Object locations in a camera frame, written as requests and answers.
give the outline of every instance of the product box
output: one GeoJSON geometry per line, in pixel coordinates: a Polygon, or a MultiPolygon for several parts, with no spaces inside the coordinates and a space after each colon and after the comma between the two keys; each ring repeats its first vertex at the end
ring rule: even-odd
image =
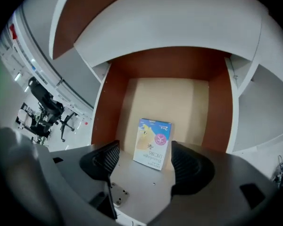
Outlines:
{"type": "Polygon", "coordinates": [[[133,160],[161,170],[171,132],[171,123],[140,119],[133,160]]]}

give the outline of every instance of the black office chair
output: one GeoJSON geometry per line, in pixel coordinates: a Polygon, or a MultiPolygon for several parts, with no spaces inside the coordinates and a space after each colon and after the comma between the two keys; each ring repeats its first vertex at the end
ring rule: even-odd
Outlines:
{"type": "Polygon", "coordinates": [[[28,86],[34,97],[39,101],[40,109],[41,109],[41,116],[39,117],[37,124],[41,123],[45,125],[44,130],[48,131],[53,124],[58,124],[58,121],[61,122],[61,139],[63,139],[65,126],[69,127],[71,131],[75,129],[68,125],[68,121],[72,118],[73,115],[76,113],[71,113],[68,115],[65,120],[61,119],[61,116],[64,112],[64,107],[60,102],[53,100],[53,95],[49,93],[38,81],[35,77],[32,77],[29,82],[28,86]]]}

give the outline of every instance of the box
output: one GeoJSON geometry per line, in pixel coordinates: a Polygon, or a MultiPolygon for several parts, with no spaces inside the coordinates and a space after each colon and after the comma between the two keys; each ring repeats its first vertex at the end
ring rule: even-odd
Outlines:
{"type": "Polygon", "coordinates": [[[140,119],[133,160],[161,170],[168,142],[171,123],[140,119]]]}

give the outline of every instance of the brown wood panel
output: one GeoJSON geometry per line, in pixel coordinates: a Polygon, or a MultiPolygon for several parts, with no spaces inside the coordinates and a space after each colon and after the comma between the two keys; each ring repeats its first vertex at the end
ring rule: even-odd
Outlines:
{"type": "Polygon", "coordinates": [[[214,71],[208,87],[208,118],[202,146],[226,152],[232,128],[233,98],[225,62],[214,71]]]}
{"type": "Polygon", "coordinates": [[[94,112],[92,144],[106,144],[115,140],[128,82],[125,74],[111,66],[94,112]]]}
{"type": "Polygon", "coordinates": [[[70,50],[85,27],[116,0],[67,0],[58,21],[53,59],[70,50]]]}
{"type": "Polygon", "coordinates": [[[198,47],[154,48],[112,60],[112,66],[130,78],[186,78],[210,80],[220,64],[223,51],[198,47]]]}

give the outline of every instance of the pink logo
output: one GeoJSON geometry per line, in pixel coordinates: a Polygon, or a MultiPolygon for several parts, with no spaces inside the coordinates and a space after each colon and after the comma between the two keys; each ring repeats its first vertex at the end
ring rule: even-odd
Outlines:
{"type": "Polygon", "coordinates": [[[157,134],[155,136],[155,142],[156,142],[157,145],[166,144],[166,136],[164,134],[157,134]]]}

